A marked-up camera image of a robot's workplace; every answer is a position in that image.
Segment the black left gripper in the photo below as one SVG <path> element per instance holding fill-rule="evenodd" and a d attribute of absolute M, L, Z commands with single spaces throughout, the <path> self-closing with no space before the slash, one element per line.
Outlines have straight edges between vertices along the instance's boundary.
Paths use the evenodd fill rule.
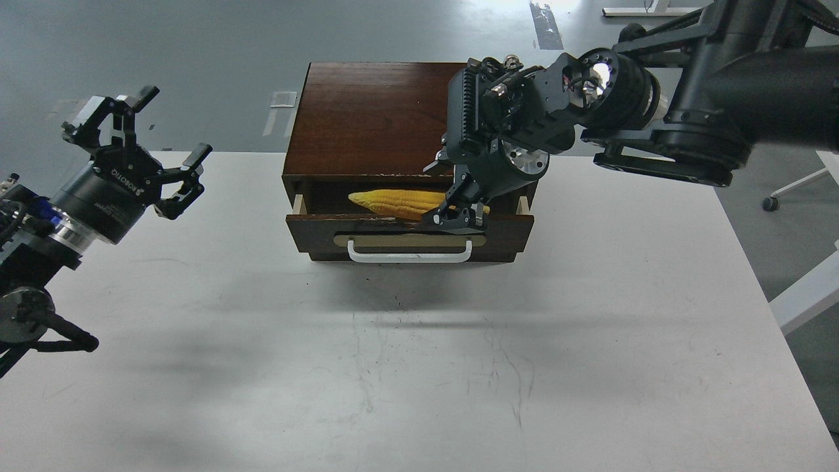
<path fill-rule="evenodd" d="M 61 125 L 63 140 L 89 153 L 92 162 L 55 193 L 52 204 L 110 244 L 118 244 L 150 204 L 155 203 L 159 217 L 174 220 L 204 191 L 200 175 L 203 161 L 213 152 L 210 144 L 198 144 L 179 168 L 160 170 L 153 185 L 125 171 L 138 170 L 151 161 L 149 152 L 138 144 L 135 120 L 158 93 L 159 87 L 149 85 L 137 98 L 92 96 L 71 122 Z M 162 185 L 176 182 L 181 182 L 179 190 L 159 199 Z"/>

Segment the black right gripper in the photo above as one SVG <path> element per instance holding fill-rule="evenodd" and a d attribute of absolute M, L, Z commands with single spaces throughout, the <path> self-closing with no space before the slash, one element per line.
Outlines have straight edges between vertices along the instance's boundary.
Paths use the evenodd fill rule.
<path fill-rule="evenodd" d="M 573 90 L 561 64 L 468 60 L 448 84 L 442 149 L 423 170 L 436 176 L 452 169 L 454 182 L 422 223 L 452 234 L 484 232 L 485 201 L 540 179 L 549 156 L 573 146 Z"/>

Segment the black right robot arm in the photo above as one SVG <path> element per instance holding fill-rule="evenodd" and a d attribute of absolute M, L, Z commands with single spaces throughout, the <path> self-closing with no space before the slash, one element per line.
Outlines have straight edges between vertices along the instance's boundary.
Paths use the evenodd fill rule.
<path fill-rule="evenodd" d="M 837 150 L 837 34 L 818 1 L 714 1 L 654 29 L 550 66 L 468 60 L 448 85 L 446 134 L 426 174 L 454 171 L 422 216 L 453 234 L 484 232 L 483 209 L 543 177 L 581 139 L 606 169 L 728 186 L 760 142 Z"/>

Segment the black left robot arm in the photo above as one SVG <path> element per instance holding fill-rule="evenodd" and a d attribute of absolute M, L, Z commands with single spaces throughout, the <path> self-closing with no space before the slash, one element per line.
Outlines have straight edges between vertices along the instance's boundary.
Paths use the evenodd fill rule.
<path fill-rule="evenodd" d="M 93 96 L 63 123 L 63 140 L 90 161 L 54 197 L 29 190 L 18 174 L 3 180 L 2 373 L 30 351 L 96 350 L 96 337 L 57 314 L 46 285 L 62 268 L 76 269 L 94 241 L 116 245 L 148 207 L 177 219 L 203 193 L 202 163 L 212 146 L 198 144 L 166 169 L 137 141 L 135 119 L 158 93 L 150 85 L 137 96 Z"/>

